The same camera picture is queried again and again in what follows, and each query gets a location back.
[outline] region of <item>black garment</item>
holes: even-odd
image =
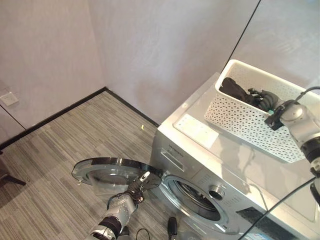
[[[230,77],[226,77],[223,80],[222,86],[219,90],[231,97],[234,97],[235,99],[259,108],[260,99],[256,99],[254,96],[247,94],[246,91],[236,84],[236,81]]]

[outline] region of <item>white plastic basket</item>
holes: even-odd
[[[250,88],[258,91],[263,89],[276,94],[282,100],[295,99],[305,89],[244,62],[230,60],[215,84],[216,97],[204,115],[209,123],[281,160],[293,163],[304,159],[303,153],[285,126],[273,131],[264,123],[268,113],[219,91],[226,77],[235,80],[247,92]],[[319,95],[309,92],[299,103],[306,105],[320,119]]]

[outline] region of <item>front-loading washing machine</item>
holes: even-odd
[[[189,230],[204,240],[239,239],[312,175],[307,161],[280,162],[204,120],[218,77],[213,75],[159,126],[149,164],[92,158],[77,163],[72,175],[104,194],[106,189],[123,192],[134,178],[150,171],[148,189]],[[319,216],[316,202],[304,188],[244,239],[320,239]]]

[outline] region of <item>gray carpet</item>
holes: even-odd
[[[93,188],[77,185],[74,164],[92,157],[122,157],[148,163],[156,127],[104,92],[4,149],[2,164],[25,186],[0,188],[0,239],[81,240],[106,206]],[[146,228],[167,239],[170,212],[146,200],[132,215],[132,235]],[[146,240],[142,232],[138,238]]]

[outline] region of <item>black cable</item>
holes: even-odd
[[[149,233],[149,231],[148,231],[147,229],[145,229],[145,228],[140,228],[140,229],[136,232],[135,240],[138,240],[138,234],[139,234],[139,232],[140,232],[141,230],[145,230],[145,231],[146,231],[146,233],[148,234],[148,239],[150,240],[150,239],[151,239],[151,238],[150,238],[150,233]]]
[[[307,92],[310,92],[310,91],[316,90],[316,89],[320,90],[320,86],[312,86],[312,87],[307,88],[305,91],[300,93],[300,95],[294,100],[293,104],[298,102],[298,100],[301,99]]]
[[[252,14],[251,14],[251,16],[250,16],[250,18],[249,18],[248,22],[246,23],[246,25],[245,25],[245,27],[244,27],[244,29],[243,29],[243,31],[242,31],[242,33],[241,33],[240,37],[238,38],[238,41],[236,42],[236,44],[235,44],[235,46],[234,46],[234,48],[233,48],[233,50],[232,50],[232,52],[231,52],[231,54],[230,54],[230,56],[229,56],[228,60],[225,62],[225,65],[224,65],[223,69],[226,67],[226,65],[228,64],[228,62],[229,62],[229,60],[231,59],[232,55],[234,54],[234,52],[235,52],[236,48],[238,47],[238,45],[239,45],[239,43],[240,43],[240,41],[241,41],[242,37],[244,36],[244,34],[245,34],[245,32],[246,32],[246,30],[247,30],[247,28],[248,28],[248,26],[249,26],[249,24],[250,24],[250,22],[251,22],[252,18],[254,17],[254,15],[255,15],[255,13],[256,13],[256,11],[257,11],[257,8],[258,8],[259,4],[261,3],[261,1],[262,1],[262,0],[259,0],[259,1],[258,1],[258,3],[256,4],[256,6],[255,6],[255,8],[254,8],[254,10],[253,10],[253,12],[252,12]]]
[[[264,219],[270,212],[272,212],[276,207],[278,207],[280,204],[282,204],[285,200],[290,198],[293,194],[295,194],[300,189],[304,188],[306,185],[310,184],[312,181],[314,181],[316,178],[313,177],[309,181],[306,181],[304,184],[298,186],[296,189],[294,189],[292,192],[287,194],[284,198],[282,198],[280,201],[278,201],[272,208],[270,208],[268,211],[266,211],[255,223],[249,227],[249,229],[238,239],[243,239],[262,219]]]

